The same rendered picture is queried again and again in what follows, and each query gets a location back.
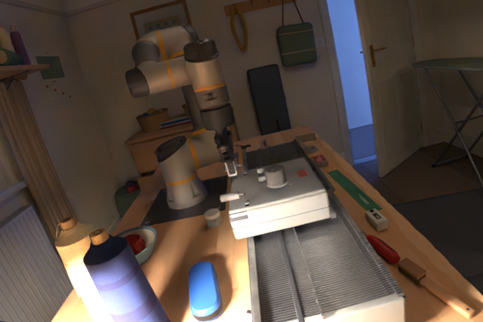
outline white door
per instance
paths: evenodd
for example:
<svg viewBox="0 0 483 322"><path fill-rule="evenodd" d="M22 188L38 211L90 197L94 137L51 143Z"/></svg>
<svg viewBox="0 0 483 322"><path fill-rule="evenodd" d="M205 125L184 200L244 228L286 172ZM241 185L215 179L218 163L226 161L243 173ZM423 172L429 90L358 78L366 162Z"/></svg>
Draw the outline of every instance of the white door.
<svg viewBox="0 0 483 322"><path fill-rule="evenodd" d="M377 166L379 176L384 176L423 144L408 0L354 1L368 74Z"/></svg>

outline green bag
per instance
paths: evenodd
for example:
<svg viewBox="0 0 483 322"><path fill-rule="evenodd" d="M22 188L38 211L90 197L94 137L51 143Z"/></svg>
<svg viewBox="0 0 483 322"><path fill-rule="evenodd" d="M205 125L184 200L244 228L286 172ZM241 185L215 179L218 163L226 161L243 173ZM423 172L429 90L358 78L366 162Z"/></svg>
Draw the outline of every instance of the green bag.
<svg viewBox="0 0 483 322"><path fill-rule="evenodd" d="M284 25L284 0L281 0L281 26L277 29L277 41L280 48L281 64L296 66L313 63L317 60L314 29L311 23L304 23L297 3L292 0L302 23Z"/></svg>

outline beige curtain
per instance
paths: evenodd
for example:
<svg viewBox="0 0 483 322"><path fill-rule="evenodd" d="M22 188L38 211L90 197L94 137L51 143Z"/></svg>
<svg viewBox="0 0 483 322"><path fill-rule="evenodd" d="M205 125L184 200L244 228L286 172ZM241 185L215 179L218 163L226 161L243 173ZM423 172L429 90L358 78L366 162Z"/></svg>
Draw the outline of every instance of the beige curtain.
<svg viewBox="0 0 483 322"><path fill-rule="evenodd" d="M49 232L75 216L60 184L21 81L0 84L0 122Z"/></svg>

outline wooden peg rack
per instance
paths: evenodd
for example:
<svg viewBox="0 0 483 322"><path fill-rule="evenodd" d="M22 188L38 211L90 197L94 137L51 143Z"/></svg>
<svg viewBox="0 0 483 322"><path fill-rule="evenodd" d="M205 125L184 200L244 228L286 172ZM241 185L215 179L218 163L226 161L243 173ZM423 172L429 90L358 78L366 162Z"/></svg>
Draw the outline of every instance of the wooden peg rack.
<svg viewBox="0 0 483 322"><path fill-rule="evenodd" d="M284 0L284 4L293 3L292 0ZM247 0L246 2L236 3L242 13L249 11L259 11L260 9L267 9L281 5L281 0ZM232 5L225 5L225 15L229 17L232 11Z"/></svg>

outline blue eyeglass case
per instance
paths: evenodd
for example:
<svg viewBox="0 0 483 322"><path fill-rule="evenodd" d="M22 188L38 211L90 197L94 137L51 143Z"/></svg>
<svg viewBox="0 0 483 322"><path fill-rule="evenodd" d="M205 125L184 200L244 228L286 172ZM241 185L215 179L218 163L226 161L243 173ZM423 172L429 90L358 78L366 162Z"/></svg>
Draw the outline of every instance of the blue eyeglass case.
<svg viewBox="0 0 483 322"><path fill-rule="evenodd" d="M188 273L189 307L194 318L216 320L223 311L217 271L209 262L196 263Z"/></svg>

